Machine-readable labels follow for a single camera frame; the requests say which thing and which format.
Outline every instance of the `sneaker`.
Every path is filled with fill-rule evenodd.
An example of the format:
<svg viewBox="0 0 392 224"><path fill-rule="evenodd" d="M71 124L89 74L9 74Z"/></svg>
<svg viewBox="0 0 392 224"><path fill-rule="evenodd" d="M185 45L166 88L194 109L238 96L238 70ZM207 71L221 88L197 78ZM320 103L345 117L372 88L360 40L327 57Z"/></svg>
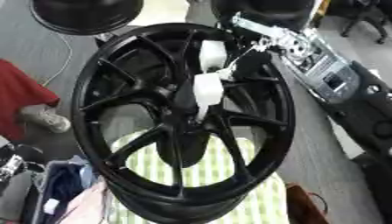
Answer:
<svg viewBox="0 0 392 224"><path fill-rule="evenodd" d="M71 123L64 116L57 115L55 108L45 105L25 107L20 115L29 122L47 127L54 133L64 133L71 128Z"/></svg>

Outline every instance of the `office chair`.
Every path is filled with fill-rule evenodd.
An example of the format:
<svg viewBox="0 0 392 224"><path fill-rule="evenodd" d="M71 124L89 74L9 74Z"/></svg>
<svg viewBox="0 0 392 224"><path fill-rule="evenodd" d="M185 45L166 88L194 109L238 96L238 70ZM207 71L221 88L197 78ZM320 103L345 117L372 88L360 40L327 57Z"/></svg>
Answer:
<svg viewBox="0 0 392 224"><path fill-rule="evenodd" d="M340 34L345 38L349 36L350 31L359 22L368 22L380 33L381 37L376 40L376 43L381 45L385 43L388 34L383 27L386 19L377 19L374 16L374 11L379 2L380 0L332 0L326 14L349 19L348 24Z"/></svg>

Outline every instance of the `cable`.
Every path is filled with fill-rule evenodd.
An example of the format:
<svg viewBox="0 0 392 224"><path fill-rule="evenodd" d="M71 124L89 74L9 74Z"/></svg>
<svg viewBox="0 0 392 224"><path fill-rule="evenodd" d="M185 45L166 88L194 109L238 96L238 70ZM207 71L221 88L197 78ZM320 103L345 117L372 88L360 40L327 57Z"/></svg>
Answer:
<svg viewBox="0 0 392 224"><path fill-rule="evenodd" d="M56 34L61 41L63 41L63 43L66 45L66 47L68 48L68 57L66 58L66 62L64 63L64 65L61 67L61 69L51 78L49 78L48 80L46 80L42 86L47 87L54 79L56 79L60 74L62 74L64 72L64 70L66 70L67 66L69 65L69 62L71 61L71 58L74 54L72 47L69 45L68 41L65 39L65 37L57 32L55 32L54 34Z"/></svg>

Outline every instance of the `red cloth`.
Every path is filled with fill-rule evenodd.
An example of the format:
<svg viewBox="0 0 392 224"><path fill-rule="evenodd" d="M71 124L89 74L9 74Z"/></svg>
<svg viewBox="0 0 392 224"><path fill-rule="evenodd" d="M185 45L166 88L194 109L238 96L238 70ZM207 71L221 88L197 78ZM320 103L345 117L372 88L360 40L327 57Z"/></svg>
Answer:
<svg viewBox="0 0 392 224"><path fill-rule="evenodd" d="M23 130L16 124L17 112L26 106L56 106L59 97L39 85L10 62L0 59L0 135L18 140Z"/></svg>

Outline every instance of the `yellow checkered fabric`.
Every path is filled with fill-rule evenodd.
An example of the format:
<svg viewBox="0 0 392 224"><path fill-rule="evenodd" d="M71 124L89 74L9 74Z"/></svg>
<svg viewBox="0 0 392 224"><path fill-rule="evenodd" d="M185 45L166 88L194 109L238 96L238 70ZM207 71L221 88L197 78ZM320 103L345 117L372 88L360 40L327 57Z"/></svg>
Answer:
<svg viewBox="0 0 392 224"><path fill-rule="evenodd" d="M124 136L112 145L112 151L120 149L142 133ZM247 164L255 155L255 146L245 138L237 138L241 154ZM139 150L127 160L127 167L151 181L170 186L172 168L163 162L152 144ZM234 173L234 164L223 142L211 136L206 154L196 165L183 170L185 186L205 186L220 182ZM153 223L133 214L117 199L111 204L108 222L113 224ZM249 193L232 212L212 221L216 224L289 224L284 182L274 173Z"/></svg>

